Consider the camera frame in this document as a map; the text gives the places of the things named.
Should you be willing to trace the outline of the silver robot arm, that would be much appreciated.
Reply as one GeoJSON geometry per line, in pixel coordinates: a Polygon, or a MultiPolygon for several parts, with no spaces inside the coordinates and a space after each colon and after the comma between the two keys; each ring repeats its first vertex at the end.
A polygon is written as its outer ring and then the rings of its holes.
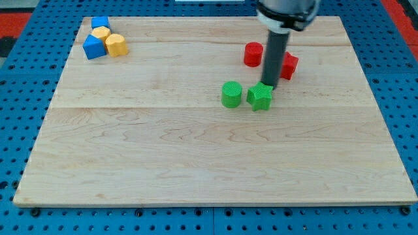
{"type": "Polygon", "coordinates": [[[278,34],[303,31],[317,16],[321,0],[258,0],[258,20],[278,34]]]}

